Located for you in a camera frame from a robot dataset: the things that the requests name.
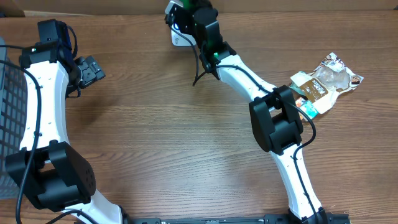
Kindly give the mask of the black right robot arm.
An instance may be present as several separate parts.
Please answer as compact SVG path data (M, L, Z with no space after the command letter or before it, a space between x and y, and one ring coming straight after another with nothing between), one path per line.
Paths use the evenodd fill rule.
M276 87L251 71L237 52L223 40L218 11L208 1L170 1L165 21L193 47L205 73L228 84L249 102L254 138L277 164L289 200L289 223L328 223L312 189L303 161L304 112L295 104L286 85Z

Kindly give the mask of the orange tissue pack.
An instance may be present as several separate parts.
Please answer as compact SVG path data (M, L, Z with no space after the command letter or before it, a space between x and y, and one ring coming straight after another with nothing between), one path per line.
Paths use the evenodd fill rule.
M305 103L306 102L307 102L306 99L303 97L298 97L295 100L296 106L302 110L302 113L299 112L300 119L304 120L304 121L308 121L308 119L303 115L303 113L305 112Z

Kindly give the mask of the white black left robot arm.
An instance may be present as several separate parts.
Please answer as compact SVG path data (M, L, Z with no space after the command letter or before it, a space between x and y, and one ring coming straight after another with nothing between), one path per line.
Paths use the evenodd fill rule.
M81 223L129 223L130 217L96 188L90 163L71 147L66 128L67 98L104 78L93 57L77 57L73 29L56 19L38 23L40 40L24 47L17 69L25 77L24 135L19 152L6 157L6 172L39 210Z

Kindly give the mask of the beige brown snack pouch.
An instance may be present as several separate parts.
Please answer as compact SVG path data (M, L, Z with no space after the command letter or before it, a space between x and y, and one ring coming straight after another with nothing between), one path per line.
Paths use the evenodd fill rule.
M328 54L312 73L297 72L291 76L290 87L300 88L312 102L319 114L324 114L336 103L338 97L354 90L361 84L363 77L348 68L335 54Z

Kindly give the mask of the green lid jar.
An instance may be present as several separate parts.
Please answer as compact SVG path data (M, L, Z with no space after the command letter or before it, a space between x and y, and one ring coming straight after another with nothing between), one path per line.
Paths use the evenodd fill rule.
M213 7L209 0L181 0L185 9L196 9L198 7Z

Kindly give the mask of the small teal tissue pack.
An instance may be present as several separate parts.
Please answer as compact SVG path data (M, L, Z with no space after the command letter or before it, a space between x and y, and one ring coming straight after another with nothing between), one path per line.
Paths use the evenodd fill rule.
M313 119L315 118L319 112L318 110L314 107L311 101L307 100L305 101L301 106L300 109L310 118Z

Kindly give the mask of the teal wet wipes pack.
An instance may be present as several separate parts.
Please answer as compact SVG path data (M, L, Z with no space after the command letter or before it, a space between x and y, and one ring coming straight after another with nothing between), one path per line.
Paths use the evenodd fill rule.
M303 95L305 96L305 93L303 90L301 90L300 88L296 88L296 87L290 87L291 90L295 91L296 93L298 93L299 95Z

